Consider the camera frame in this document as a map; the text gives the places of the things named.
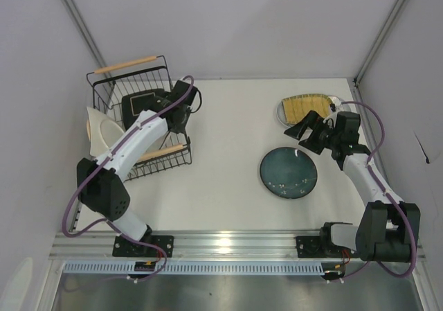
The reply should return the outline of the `woven fan-shaped plate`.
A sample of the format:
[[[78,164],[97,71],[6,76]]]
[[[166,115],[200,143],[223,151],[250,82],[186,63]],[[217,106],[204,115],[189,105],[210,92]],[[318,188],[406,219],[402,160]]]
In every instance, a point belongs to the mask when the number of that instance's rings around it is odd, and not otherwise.
[[[300,122],[310,111],[315,111],[322,118],[331,112],[332,99],[325,94],[302,94],[284,98],[282,110],[285,122],[295,125]]]

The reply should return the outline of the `dark blue round plate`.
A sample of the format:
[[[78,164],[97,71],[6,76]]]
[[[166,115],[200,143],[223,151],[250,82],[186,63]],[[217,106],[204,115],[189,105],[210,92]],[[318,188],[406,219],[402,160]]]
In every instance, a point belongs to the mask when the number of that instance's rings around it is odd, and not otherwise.
[[[265,188],[283,199],[299,199],[310,194],[318,181],[312,159],[291,147],[268,152],[260,162],[259,174]]]

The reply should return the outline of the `black wire dish rack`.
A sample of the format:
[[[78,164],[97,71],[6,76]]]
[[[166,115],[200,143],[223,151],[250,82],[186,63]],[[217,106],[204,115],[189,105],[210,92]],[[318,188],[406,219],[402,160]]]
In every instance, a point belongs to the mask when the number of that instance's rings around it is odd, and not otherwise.
[[[122,121],[121,100],[123,96],[145,91],[148,89],[164,89],[171,92],[175,83],[172,82],[163,55],[156,67],[139,69],[92,81],[102,71],[98,70],[87,74],[87,81],[93,90],[93,108],[114,119],[124,131]],[[191,164],[191,141],[187,133],[174,133],[168,130],[165,135],[156,140],[147,152],[134,164],[128,172],[126,180],[138,179],[156,172]]]

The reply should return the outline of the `white square plate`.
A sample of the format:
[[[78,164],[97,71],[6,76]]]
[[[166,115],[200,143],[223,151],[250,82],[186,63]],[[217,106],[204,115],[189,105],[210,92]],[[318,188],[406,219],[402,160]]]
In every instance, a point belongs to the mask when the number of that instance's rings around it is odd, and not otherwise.
[[[99,157],[111,148],[125,133],[117,122],[97,109],[87,107],[88,120],[91,126],[90,155]]]

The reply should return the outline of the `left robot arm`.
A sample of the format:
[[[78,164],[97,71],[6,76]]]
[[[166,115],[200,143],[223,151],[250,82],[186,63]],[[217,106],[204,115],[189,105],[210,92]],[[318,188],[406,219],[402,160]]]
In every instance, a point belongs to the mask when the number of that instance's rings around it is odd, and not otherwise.
[[[187,75],[177,80],[167,98],[152,94],[137,119],[108,150],[93,160],[78,162],[78,188],[69,204],[78,200],[101,218],[75,233],[75,237],[104,221],[131,242],[138,243],[147,236],[148,225],[129,208],[124,180],[151,145],[168,131],[186,126],[190,115],[186,100],[193,92],[195,80]]]

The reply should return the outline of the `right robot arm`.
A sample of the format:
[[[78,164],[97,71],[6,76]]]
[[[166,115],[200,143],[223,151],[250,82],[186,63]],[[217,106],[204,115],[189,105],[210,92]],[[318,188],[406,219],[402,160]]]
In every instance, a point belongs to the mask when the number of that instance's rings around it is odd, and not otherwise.
[[[354,112],[334,112],[322,118],[310,111],[284,132],[315,154],[330,150],[365,204],[358,226],[325,223],[320,230],[322,243],[327,249],[353,250],[363,261],[413,264],[417,260],[420,210],[389,190],[368,147],[359,142],[360,124],[361,117]]]

